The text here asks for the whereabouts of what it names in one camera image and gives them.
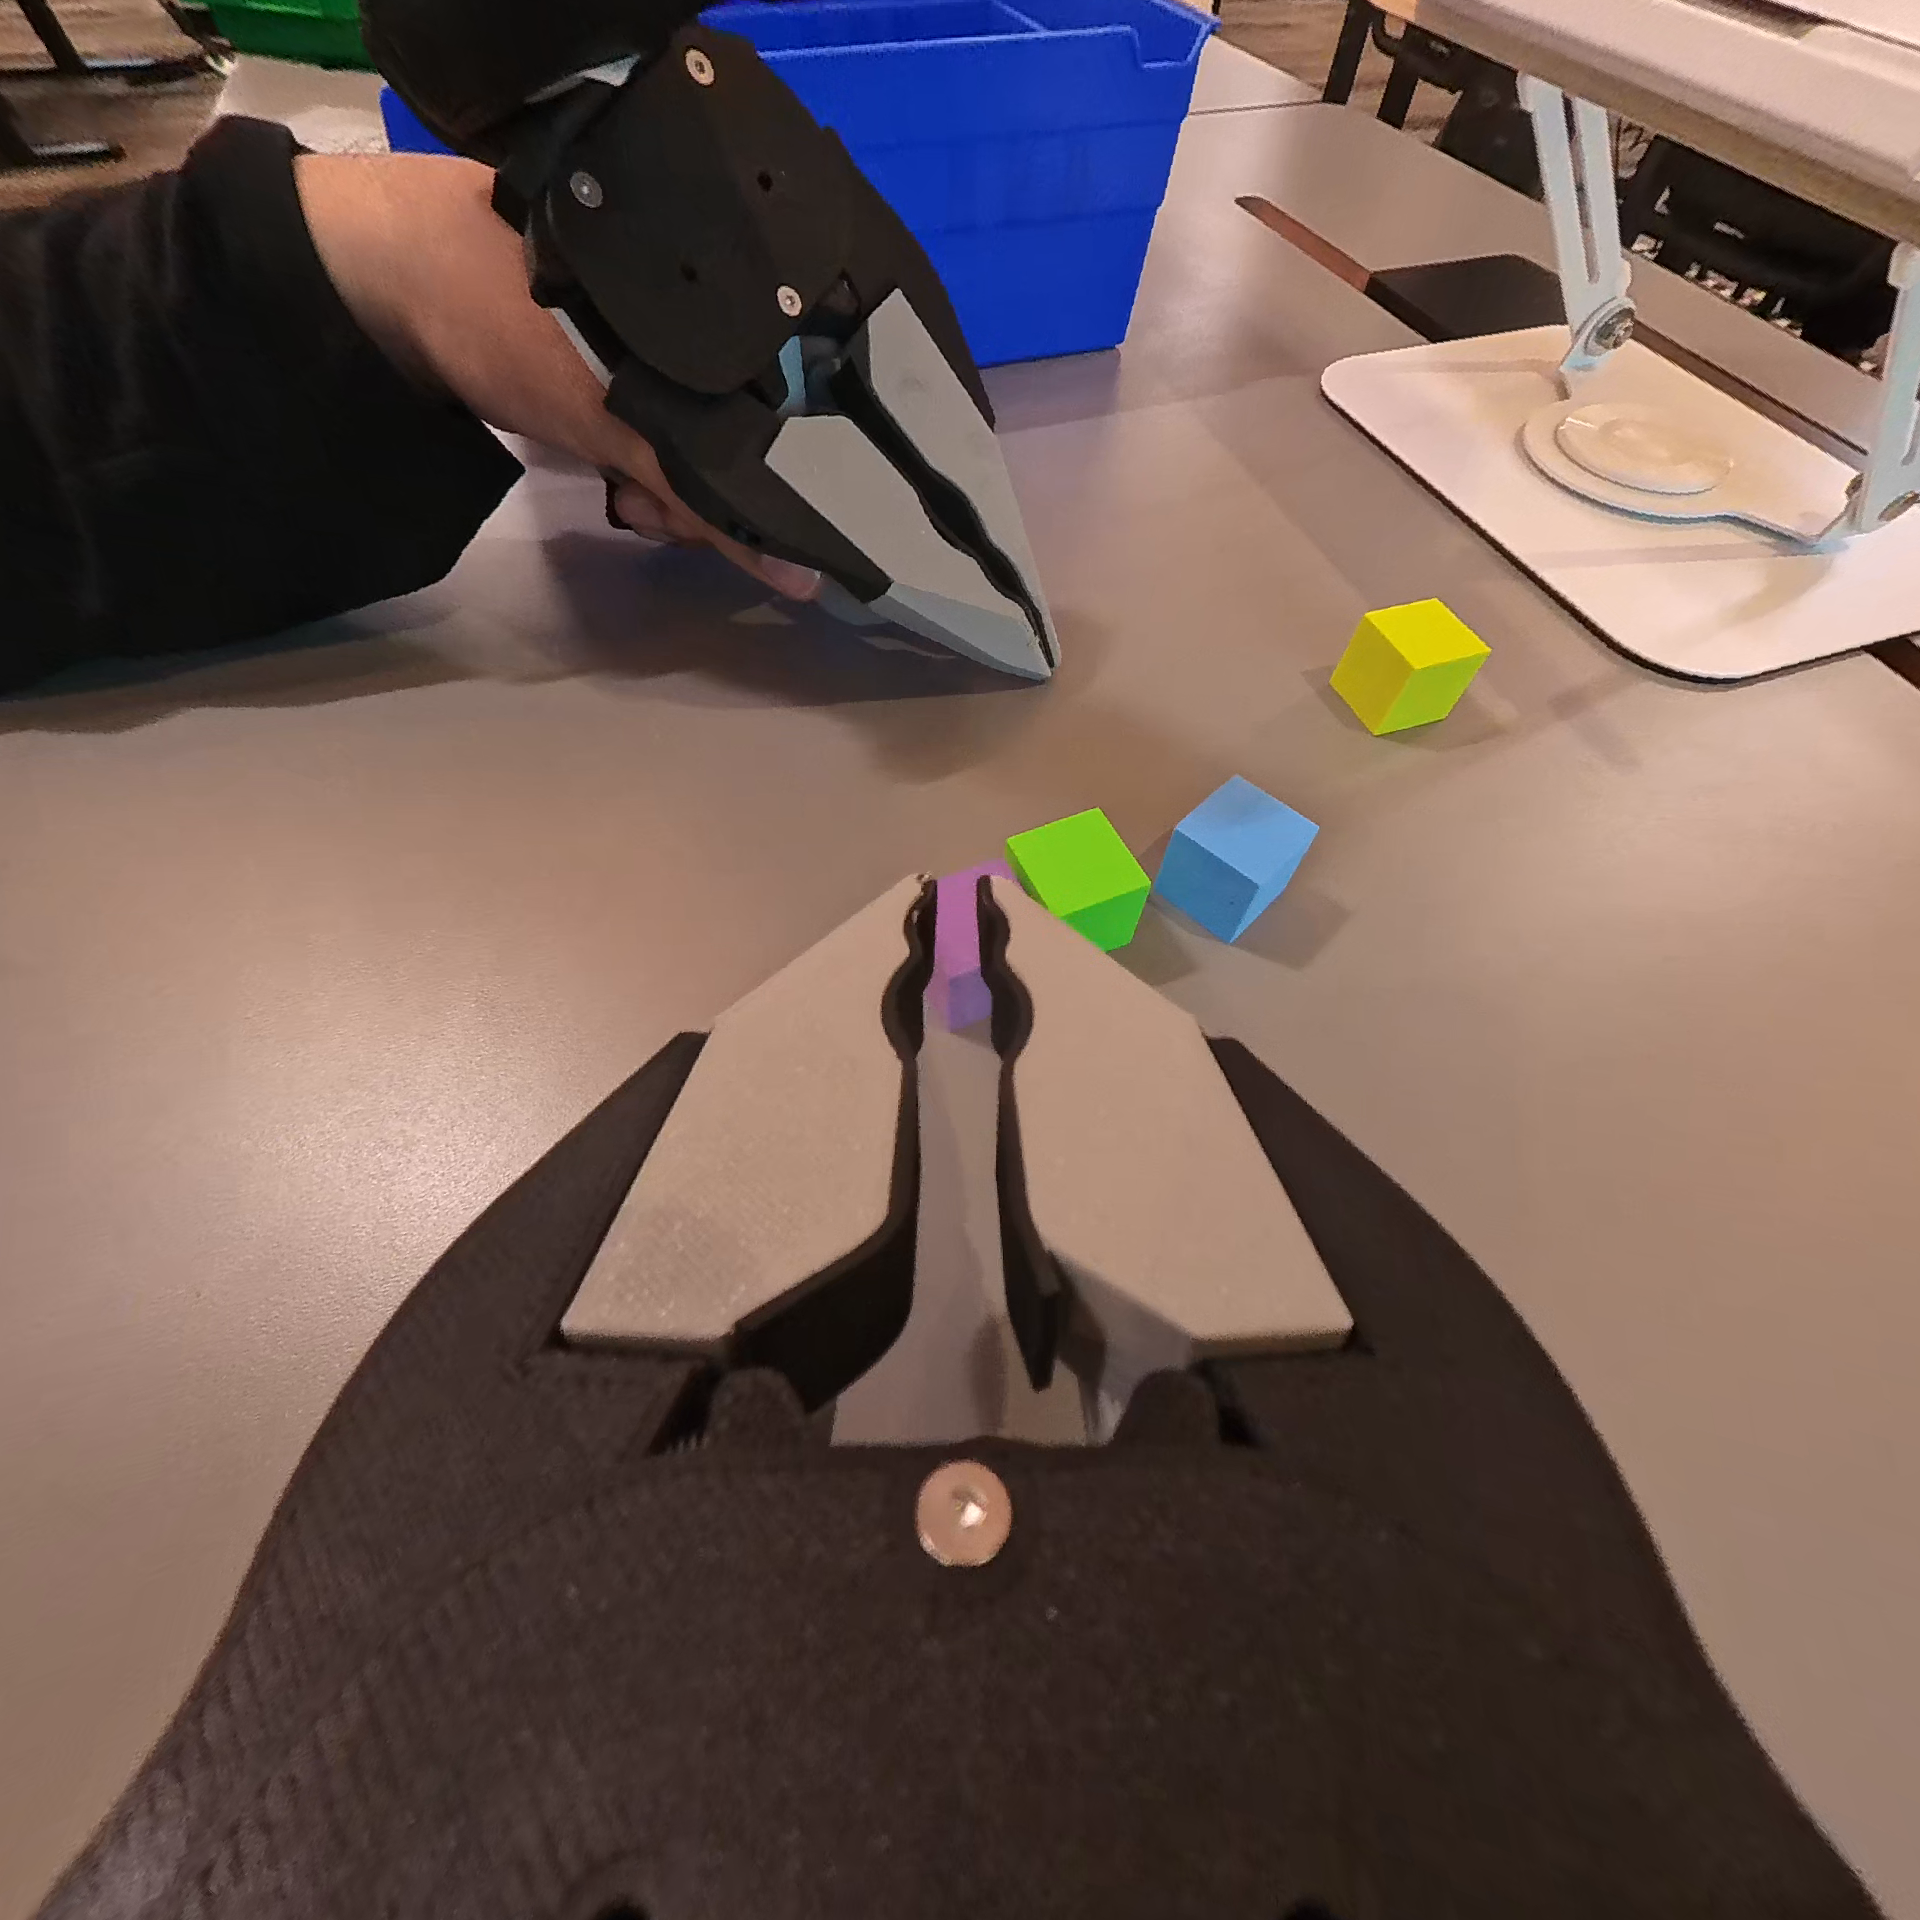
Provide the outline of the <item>green plastic bin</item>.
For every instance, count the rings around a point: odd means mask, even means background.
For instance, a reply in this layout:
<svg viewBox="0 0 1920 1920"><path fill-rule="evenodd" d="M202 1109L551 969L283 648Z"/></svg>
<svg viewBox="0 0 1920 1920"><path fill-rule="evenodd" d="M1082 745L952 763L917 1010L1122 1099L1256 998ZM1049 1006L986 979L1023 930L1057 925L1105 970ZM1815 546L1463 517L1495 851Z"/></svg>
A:
<svg viewBox="0 0 1920 1920"><path fill-rule="evenodd" d="M375 70L357 1L226 1L202 5L213 26L237 55L321 69Z"/></svg>

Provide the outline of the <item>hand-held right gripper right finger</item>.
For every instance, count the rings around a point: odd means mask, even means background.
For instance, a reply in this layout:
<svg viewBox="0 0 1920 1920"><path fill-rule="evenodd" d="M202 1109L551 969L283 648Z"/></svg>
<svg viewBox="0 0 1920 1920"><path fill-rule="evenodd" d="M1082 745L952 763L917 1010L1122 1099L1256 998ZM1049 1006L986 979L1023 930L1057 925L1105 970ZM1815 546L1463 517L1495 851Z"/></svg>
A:
<svg viewBox="0 0 1920 1920"><path fill-rule="evenodd" d="M1015 880L977 883L1001 1280L1030 1384L1087 1439L1152 1373L1320 1353L1353 1311L1202 1026Z"/></svg>

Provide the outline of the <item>white book stand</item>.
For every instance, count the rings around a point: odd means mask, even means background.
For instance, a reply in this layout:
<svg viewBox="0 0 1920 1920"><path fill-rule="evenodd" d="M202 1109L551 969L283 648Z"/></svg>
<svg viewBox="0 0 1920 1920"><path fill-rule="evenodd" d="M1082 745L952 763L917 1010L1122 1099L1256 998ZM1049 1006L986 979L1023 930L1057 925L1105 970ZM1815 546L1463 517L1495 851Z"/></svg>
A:
<svg viewBox="0 0 1920 1920"><path fill-rule="evenodd" d="M1622 656L1749 683L1914 640L1914 5L1384 5L1517 72L1562 320L1357 354L1323 394ZM1858 461L1655 351L1609 111L1889 240Z"/></svg>

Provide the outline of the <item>blue plastic bin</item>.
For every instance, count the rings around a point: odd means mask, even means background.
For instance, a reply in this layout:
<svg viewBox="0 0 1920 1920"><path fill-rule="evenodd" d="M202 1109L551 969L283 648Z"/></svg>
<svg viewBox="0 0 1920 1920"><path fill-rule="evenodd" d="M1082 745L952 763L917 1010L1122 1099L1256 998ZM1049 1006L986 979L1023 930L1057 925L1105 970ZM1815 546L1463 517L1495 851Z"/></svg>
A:
<svg viewBox="0 0 1920 1920"><path fill-rule="evenodd" d="M1214 24L1157 1L698 5L894 205L983 368L1117 346ZM837 286L802 331L848 336Z"/></svg>

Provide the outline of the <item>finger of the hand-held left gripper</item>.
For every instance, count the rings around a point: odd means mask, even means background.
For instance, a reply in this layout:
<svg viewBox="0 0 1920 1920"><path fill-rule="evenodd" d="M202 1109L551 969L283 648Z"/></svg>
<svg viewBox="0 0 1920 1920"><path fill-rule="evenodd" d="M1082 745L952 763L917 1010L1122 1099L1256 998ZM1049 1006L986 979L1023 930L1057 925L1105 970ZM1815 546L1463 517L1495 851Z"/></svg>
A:
<svg viewBox="0 0 1920 1920"><path fill-rule="evenodd" d="M994 610L1021 618L1029 640L961 641L958 613L911 615L897 583L870 600L840 594L838 607L855 624L903 627L997 670L1056 670L1057 633L952 301L921 242L851 154L840 150L838 162L849 205L838 282L848 299L848 373L838 403L910 483L930 530L977 567Z"/></svg>
<svg viewBox="0 0 1920 1920"><path fill-rule="evenodd" d="M872 615L1021 680L1045 680L1041 637L1011 594L949 538L907 478L842 416L790 416L768 466L880 571Z"/></svg>

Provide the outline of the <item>green foam cube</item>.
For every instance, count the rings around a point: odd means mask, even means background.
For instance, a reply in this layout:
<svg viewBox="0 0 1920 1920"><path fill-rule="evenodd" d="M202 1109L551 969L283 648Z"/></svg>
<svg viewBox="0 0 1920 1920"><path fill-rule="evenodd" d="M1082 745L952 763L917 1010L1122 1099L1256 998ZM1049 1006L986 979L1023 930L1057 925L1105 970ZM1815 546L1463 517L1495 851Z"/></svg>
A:
<svg viewBox="0 0 1920 1920"><path fill-rule="evenodd" d="M1021 886L1091 946L1115 952L1136 936L1149 877L1102 806L1011 832L1003 850Z"/></svg>

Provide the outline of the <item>blue foam cube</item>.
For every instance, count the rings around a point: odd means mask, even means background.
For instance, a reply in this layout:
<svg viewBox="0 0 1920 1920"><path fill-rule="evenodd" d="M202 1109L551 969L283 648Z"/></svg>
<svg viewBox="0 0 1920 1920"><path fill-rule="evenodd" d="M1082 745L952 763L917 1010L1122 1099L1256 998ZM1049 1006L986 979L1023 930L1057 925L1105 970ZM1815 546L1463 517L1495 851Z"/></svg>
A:
<svg viewBox="0 0 1920 1920"><path fill-rule="evenodd" d="M1233 943L1283 893L1318 832L1295 806L1233 775L1173 827L1149 893Z"/></svg>

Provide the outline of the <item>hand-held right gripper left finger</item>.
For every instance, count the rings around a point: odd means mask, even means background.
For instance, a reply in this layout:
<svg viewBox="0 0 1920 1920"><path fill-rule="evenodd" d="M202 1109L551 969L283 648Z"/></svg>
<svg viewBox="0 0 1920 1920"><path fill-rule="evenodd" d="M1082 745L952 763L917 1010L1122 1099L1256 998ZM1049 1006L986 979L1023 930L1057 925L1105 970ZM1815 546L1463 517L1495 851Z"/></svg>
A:
<svg viewBox="0 0 1920 1920"><path fill-rule="evenodd" d="M910 1313L931 880L911 873L693 1040L560 1338L778 1373L808 1410Z"/></svg>

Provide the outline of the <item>yellow foam cube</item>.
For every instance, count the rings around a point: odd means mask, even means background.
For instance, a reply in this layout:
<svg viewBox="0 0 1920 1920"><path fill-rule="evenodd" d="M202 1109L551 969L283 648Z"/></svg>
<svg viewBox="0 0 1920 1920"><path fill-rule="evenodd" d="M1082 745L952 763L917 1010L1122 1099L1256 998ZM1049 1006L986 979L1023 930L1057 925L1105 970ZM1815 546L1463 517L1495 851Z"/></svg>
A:
<svg viewBox="0 0 1920 1920"><path fill-rule="evenodd" d="M1443 720L1489 656L1485 640L1441 599L1359 617L1330 687L1371 736Z"/></svg>

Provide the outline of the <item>person's left forearm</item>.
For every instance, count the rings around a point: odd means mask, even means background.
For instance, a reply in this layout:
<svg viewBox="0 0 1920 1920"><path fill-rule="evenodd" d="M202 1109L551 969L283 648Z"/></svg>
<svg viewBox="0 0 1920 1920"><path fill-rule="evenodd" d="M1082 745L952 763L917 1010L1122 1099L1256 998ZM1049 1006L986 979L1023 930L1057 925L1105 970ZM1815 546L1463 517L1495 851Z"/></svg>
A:
<svg viewBox="0 0 1920 1920"><path fill-rule="evenodd" d="M446 577L522 464L352 318L293 131L1 227L1 690L272 640Z"/></svg>

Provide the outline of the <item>person's left hand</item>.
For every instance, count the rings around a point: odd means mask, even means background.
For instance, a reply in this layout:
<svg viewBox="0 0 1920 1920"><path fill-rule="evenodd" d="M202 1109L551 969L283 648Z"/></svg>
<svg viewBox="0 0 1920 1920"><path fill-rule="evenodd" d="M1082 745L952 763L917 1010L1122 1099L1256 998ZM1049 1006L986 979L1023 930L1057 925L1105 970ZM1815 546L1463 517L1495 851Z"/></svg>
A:
<svg viewBox="0 0 1920 1920"><path fill-rule="evenodd" d="M819 573L702 521L648 441L614 417L560 318L531 299L519 238L490 209L490 170L446 154L294 158L319 264L400 373L487 424L594 469L611 517L658 544L703 544L808 600Z"/></svg>

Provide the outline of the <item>purple foam cube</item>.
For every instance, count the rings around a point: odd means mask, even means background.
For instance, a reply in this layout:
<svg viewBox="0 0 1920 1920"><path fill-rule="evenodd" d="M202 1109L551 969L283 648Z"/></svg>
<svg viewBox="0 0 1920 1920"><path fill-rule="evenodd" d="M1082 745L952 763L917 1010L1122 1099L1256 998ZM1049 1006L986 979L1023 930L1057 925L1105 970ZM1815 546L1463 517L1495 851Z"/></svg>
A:
<svg viewBox="0 0 1920 1920"><path fill-rule="evenodd" d="M928 1017L949 1032L961 1032L989 1019L991 989L981 970L975 888L985 877L1010 880L1003 857L949 870L934 886L931 970L925 989Z"/></svg>

